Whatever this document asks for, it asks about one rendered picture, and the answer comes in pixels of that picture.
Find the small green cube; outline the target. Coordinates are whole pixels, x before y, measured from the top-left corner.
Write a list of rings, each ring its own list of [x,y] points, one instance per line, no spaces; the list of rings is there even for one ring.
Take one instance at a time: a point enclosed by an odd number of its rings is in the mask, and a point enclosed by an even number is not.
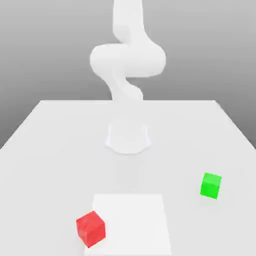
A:
[[[222,177],[206,172],[202,178],[200,195],[217,199],[219,195]]]

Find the small red cube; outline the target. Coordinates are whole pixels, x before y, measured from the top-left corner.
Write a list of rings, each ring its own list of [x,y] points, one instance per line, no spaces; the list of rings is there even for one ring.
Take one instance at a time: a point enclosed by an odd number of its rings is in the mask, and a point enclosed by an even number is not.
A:
[[[106,238],[105,222],[95,212],[91,211],[76,220],[77,234],[87,248],[90,248]]]

